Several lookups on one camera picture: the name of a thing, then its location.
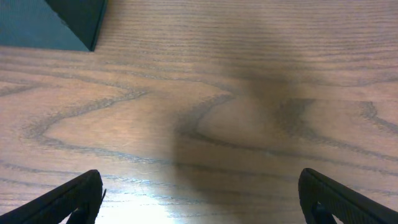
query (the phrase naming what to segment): wood grain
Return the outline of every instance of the wood grain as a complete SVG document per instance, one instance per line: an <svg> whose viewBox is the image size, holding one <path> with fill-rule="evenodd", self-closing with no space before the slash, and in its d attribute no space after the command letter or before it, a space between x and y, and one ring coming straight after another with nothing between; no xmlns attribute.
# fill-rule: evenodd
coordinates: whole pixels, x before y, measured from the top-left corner
<svg viewBox="0 0 398 224"><path fill-rule="evenodd" d="M88 169L97 223L304 223L311 167L398 210L398 2L113 0L0 47L0 214Z"/></svg>

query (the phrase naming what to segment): dark green box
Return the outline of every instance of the dark green box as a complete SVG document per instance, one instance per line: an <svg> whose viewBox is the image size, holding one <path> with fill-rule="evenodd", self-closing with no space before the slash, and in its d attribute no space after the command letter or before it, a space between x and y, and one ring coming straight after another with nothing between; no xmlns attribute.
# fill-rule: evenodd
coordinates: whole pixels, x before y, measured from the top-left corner
<svg viewBox="0 0 398 224"><path fill-rule="evenodd" d="M107 0L0 0L0 45L93 51Z"/></svg>

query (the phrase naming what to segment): wooden surface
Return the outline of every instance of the wooden surface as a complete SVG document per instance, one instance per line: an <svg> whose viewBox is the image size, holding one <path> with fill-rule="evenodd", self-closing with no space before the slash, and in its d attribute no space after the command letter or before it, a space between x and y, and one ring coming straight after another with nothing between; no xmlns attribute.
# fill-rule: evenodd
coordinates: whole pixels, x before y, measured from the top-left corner
<svg viewBox="0 0 398 224"><path fill-rule="evenodd" d="M398 210L398 2L113 0L0 48L0 214L88 169L97 223L304 223L311 167Z"/></svg>

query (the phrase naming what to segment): wooden table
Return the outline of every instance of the wooden table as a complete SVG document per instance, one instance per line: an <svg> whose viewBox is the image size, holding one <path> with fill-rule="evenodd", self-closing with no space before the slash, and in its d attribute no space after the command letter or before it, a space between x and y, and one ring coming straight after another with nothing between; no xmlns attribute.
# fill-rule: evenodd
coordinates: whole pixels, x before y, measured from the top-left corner
<svg viewBox="0 0 398 224"><path fill-rule="evenodd" d="M0 48L0 214L89 169L97 223L304 223L311 167L398 210L398 2L113 0Z"/></svg>

